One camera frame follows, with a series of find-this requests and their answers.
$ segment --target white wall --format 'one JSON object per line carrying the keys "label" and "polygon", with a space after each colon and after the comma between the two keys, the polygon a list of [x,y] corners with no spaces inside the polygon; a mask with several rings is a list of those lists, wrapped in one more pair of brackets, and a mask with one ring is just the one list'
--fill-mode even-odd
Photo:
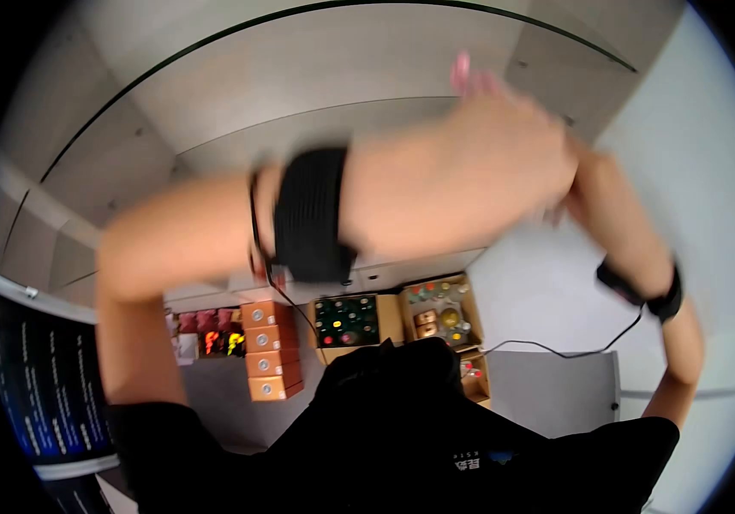
{"label": "white wall", "polygon": [[[597,146],[617,155],[679,257],[706,337],[700,391],[735,387],[735,72],[692,8]],[[603,346],[627,313],[593,286],[599,260],[569,225],[506,234],[469,269],[487,344]],[[655,329],[645,322],[617,344],[623,390],[652,391],[661,378]],[[622,418],[639,416],[647,401],[623,398]],[[697,400],[652,507],[695,511],[734,454],[735,395]]]}

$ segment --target black cable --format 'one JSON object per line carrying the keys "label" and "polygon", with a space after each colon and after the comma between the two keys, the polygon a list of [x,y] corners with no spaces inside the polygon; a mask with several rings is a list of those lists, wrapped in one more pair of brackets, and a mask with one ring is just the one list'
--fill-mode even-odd
{"label": "black cable", "polygon": [[313,323],[311,323],[310,318],[307,314],[304,313],[299,308],[299,305],[293,302],[290,298],[288,298],[288,295],[285,294],[278,285],[273,281],[273,275],[271,273],[272,266],[270,264],[270,259],[268,258],[267,254],[262,251],[261,242],[259,240],[259,223],[257,222],[257,209],[256,209],[256,201],[254,197],[256,196],[256,190],[257,190],[257,182],[259,180],[259,171],[261,171],[260,167],[257,167],[253,170],[253,174],[251,174],[251,180],[248,184],[248,193],[250,194],[250,202],[251,202],[251,225],[253,226],[253,244],[257,247],[257,251],[259,252],[259,256],[262,259],[262,262],[265,265],[265,277],[267,277],[267,282],[270,284],[270,287],[276,290],[277,293],[279,293],[282,298],[288,300],[288,303],[290,303],[290,306],[296,309],[299,314],[302,314],[302,317],[305,318],[305,321],[308,322],[308,326],[311,327],[311,332],[313,333],[313,337],[316,339],[316,348],[319,349],[319,353],[321,354],[322,361],[327,366],[327,357],[325,356],[325,351],[321,348],[319,348],[319,338],[317,337],[316,333],[316,327],[313,326]]}
{"label": "black cable", "polygon": [[616,341],[618,341],[623,335],[627,334],[627,332],[631,328],[633,328],[634,326],[636,326],[636,324],[639,323],[640,320],[641,320],[641,308],[639,309],[639,315],[636,316],[636,319],[633,320],[633,323],[629,324],[623,331],[621,331],[619,333],[619,335],[617,335],[616,337],[614,337],[612,339],[612,341],[610,341],[608,343],[607,346],[605,346],[604,348],[602,348],[600,350],[592,350],[592,351],[588,351],[588,352],[581,352],[579,354],[567,354],[567,355],[565,355],[565,354],[559,353],[558,351],[554,350],[553,348],[548,348],[544,344],[537,343],[536,341],[525,341],[525,340],[522,340],[522,339],[508,339],[507,341],[502,341],[501,343],[497,344],[496,346],[493,346],[490,350],[486,350],[485,352],[482,353],[482,355],[487,355],[490,352],[496,350],[496,348],[498,348],[498,347],[500,347],[500,346],[502,346],[504,344],[507,344],[507,343],[535,344],[539,348],[544,348],[545,350],[549,351],[550,353],[556,354],[556,355],[558,355],[559,357],[561,357],[563,359],[576,359],[578,357],[585,357],[587,355],[601,354],[602,352],[607,351],[611,346],[613,346],[613,343],[615,343]]}

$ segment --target copper container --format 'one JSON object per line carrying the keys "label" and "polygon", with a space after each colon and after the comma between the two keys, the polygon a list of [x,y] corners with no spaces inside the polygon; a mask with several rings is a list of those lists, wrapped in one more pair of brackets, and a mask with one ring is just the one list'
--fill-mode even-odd
{"label": "copper container", "polygon": [[437,332],[439,332],[439,326],[435,323],[427,323],[416,327],[416,335],[419,339],[436,335]]}
{"label": "copper container", "polygon": [[436,316],[438,315],[436,314],[436,310],[434,308],[422,314],[417,314],[416,316],[414,316],[414,325],[421,326],[421,325],[426,325],[428,323],[435,323]]}

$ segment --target orange box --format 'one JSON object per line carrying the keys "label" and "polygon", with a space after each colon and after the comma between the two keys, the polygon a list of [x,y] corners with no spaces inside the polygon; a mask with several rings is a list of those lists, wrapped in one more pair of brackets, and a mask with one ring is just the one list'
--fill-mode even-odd
{"label": "orange box", "polygon": [[[286,375],[292,371],[292,365],[299,366],[299,350],[274,350],[245,356],[245,366],[248,368],[249,377]],[[299,372],[297,382],[299,380],[302,380],[301,372]]]}
{"label": "orange box", "polygon": [[284,377],[256,377],[248,379],[252,401],[280,401],[304,389],[304,384],[284,385]]}
{"label": "orange box", "polygon": [[273,300],[242,305],[242,328],[246,330],[259,326],[288,324],[293,324],[293,313],[288,305]]}
{"label": "orange box", "polygon": [[299,347],[296,327],[288,325],[260,326],[245,330],[245,351],[249,354]]}

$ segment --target cardboard box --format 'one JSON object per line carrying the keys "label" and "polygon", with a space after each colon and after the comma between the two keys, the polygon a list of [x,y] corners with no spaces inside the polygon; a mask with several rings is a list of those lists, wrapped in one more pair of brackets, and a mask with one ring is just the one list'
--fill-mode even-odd
{"label": "cardboard box", "polygon": [[[424,286],[427,282],[447,282],[448,284],[469,284],[467,275],[464,273],[459,275],[448,276],[446,278],[439,279],[438,281],[424,281],[418,284],[408,285],[399,293],[397,299],[399,301],[399,309],[402,315],[404,323],[404,336],[407,341],[415,341],[419,339],[416,335],[416,324],[414,322],[414,316],[425,313],[435,308],[438,303],[432,301],[424,301],[417,303],[410,303],[408,301],[408,290],[415,285]],[[455,346],[453,349],[456,353],[462,353],[468,350],[479,347],[484,341],[484,333],[482,332],[482,322],[478,317],[478,310],[476,309],[476,299],[474,298],[473,287],[465,293],[464,298],[459,303],[459,310],[461,311],[462,319],[465,322],[470,323],[470,334],[468,334],[468,343]],[[446,307],[457,308],[455,304],[445,305]]]}
{"label": "cardboard box", "polygon": [[299,365],[299,350],[274,350],[245,355],[249,377],[284,375],[288,373],[290,365],[294,364]]}
{"label": "cardboard box", "polygon": [[465,396],[472,401],[490,409],[490,376],[487,374],[487,359],[478,350],[469,350],[460,354],[461,362],[470,362],[474,368],[482,372],[481,377],[465,375],[462,377],[462,388]]}
{"label": "cardboard box", "polygon": [[245,330],[245,351],[249,354],[299,347],[296,327],[288,325],[260,326]]}
{"label": "cardboard box", "polygon": [[273,300],[245,303],[241,305],[241,309],[242,327],[245,330],[260,326],[293,324],[291,306]]}
{"label": "cardboard box", "polygon": [[284,377],[257,377],[248,379],[248,388],[251,401],[280,401],[300,392],[304,385],[301,382],[285,385]]}
{"label": "cardboard box", "polygon": [[[393,341],[394,346],[404,344],[403,322],[399,310],[399,301],[394,294],[351,294],[344,296],[335,296],[324,298],[324,300],[340,299],[340,298],[359,298],[362,296],[376,297],[376,319],[379,324],[379,344],[388,338]],[[308,303],[308,319],[311,325],[316,324],[316,303],[314,300]],[[340,355],[346,355],[350,352],[362,348],[363,346],[354,346],[352,348],[320,348],[317,341],[316,329],[308,328],[308,343],[311,348],[316,350],[319,362],[323,365],[329,365],[333,359]],[[367,346],[376,346],[376,344],[367,344]]]}

